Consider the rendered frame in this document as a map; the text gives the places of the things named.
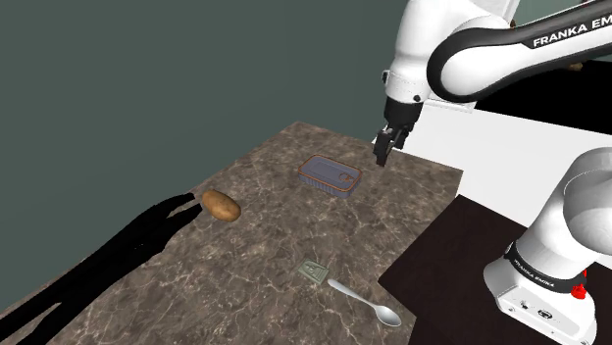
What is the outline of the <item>dark robot stand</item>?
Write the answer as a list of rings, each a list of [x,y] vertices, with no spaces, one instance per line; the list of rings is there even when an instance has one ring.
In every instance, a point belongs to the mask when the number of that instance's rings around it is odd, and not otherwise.
[[[401,345],[559,345],[502,313],[484,281],[524,227],[457,196],[380,276],[416,316]]]

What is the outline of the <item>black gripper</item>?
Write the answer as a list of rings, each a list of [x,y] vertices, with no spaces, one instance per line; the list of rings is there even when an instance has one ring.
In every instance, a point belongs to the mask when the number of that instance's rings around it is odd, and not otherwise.
[[[378,166],[385,166],[393,148],[398,150],[403,148],[406,138],[421,115],[423,106],[423,102],[401,103],[390,97],[386,98],[383,116],[387,125],[378,132],[373,149]]]

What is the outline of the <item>silver spoon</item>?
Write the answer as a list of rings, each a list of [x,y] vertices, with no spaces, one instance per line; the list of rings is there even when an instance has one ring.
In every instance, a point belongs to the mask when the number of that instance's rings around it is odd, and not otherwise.
[[[402,324],[402,320],[400,318],[400,316],[394,312],[392,309],[390,309],[389,307],[386,306],[382,306],[382,305],[377,305],[375,303],[372,303],[370,301],[368,301],[367,299],[361,297],[360,295],[358,295],[356,292],[354,292],[353,290],[351,290],[350,288],[346,287],[345,285],[341,284],[340,282],[338,282],[335,279],[328,279],[327,283],[330,287],[334,288],[335,290],[350,296],[366,305],[368,305],[369,307],[371,307],[377,317],[377,319],[384,325],[387,326],[393,326],[393,327],[398,327]]]

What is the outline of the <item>grey rectangular tin can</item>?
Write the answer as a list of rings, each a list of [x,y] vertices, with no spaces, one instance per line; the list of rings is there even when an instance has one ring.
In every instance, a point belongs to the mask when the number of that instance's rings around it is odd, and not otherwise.
[[[360,184],[362,172],[334,159],[313,155],[298,168],[298,178],[339,198],[348,198]]]

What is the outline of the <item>small grey-green flat packet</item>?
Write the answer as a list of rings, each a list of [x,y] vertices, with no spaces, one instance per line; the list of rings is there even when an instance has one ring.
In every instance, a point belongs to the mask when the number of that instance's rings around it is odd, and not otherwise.
[[[328,273],[329,269],[310,259],[305,259],[298,267],[298,272],[304,275],[310,281],[321,285]]]

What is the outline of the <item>brown potato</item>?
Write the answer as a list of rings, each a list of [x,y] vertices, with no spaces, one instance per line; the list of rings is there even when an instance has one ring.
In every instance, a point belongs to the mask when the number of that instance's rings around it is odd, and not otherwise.
[[[202,204],[220,221],[234,222],[241,215],[240,206],[228,195],[215,189],[209,189],[202,194]]]

